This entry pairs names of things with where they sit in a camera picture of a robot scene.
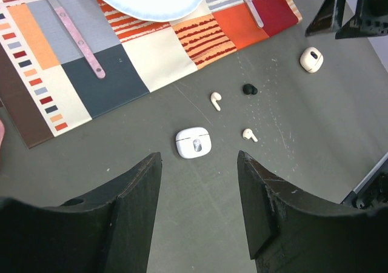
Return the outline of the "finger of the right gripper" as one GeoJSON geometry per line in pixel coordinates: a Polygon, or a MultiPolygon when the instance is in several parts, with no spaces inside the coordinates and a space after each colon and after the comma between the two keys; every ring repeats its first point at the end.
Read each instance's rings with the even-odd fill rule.
{"type": "Polygon", "coordinates": [[[382,14],[382,16],[375,16],[375,13],[370,13],[369,9],[365,13],[357,13],[357,0],[348,0],[347,3],[354,15],[336,33],[336,39],[387,36],[387,4],[372,7],[372,10],[382,14]]]}
{"type": "Polygon", "coordinates": [[[346,0],[324,0],[313,21],[306,28],[305,36],[324,33],[336,33],[336,36],[348,36],[349,30],[343,28],[343,16],[346,0]]]}

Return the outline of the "pink beige earbud charging case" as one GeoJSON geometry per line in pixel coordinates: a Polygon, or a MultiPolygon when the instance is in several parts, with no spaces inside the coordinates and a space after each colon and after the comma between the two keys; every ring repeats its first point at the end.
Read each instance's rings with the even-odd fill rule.
{"type": "Polygon", "coordinates": [[[299,63],[308,73],[316,73],[324,62],[323,54],[315,47],[309,47],[302,53],[299,63]]]}

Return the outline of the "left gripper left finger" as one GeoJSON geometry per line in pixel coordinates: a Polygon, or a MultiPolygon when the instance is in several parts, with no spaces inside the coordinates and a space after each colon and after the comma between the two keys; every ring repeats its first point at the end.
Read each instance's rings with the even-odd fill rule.
{"type": "Polygon", "coordinates": [[[145,272],[161,186],[151,153],[60,206],[1,198],[2,272],[145,272]]]}

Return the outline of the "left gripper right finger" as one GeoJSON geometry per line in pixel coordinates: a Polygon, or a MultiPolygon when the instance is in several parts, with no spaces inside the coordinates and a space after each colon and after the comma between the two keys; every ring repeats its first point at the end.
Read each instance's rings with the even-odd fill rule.
{"type": "Polygon", "coordinates": [[[387,271],[387,203],[368,209],[333,203],[244,151],[237,166],[249,255],[258,272],[387,271]]]}

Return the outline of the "white earbud charging case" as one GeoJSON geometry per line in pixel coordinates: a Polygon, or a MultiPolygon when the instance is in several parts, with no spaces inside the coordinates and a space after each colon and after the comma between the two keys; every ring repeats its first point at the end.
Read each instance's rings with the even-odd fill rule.
{"type": "Polygon", "coordinates": [[[212,149],[209,131],[203,127],[191,127],[176,134],[176,148],[184,159],[207,155],[212,149]]]}

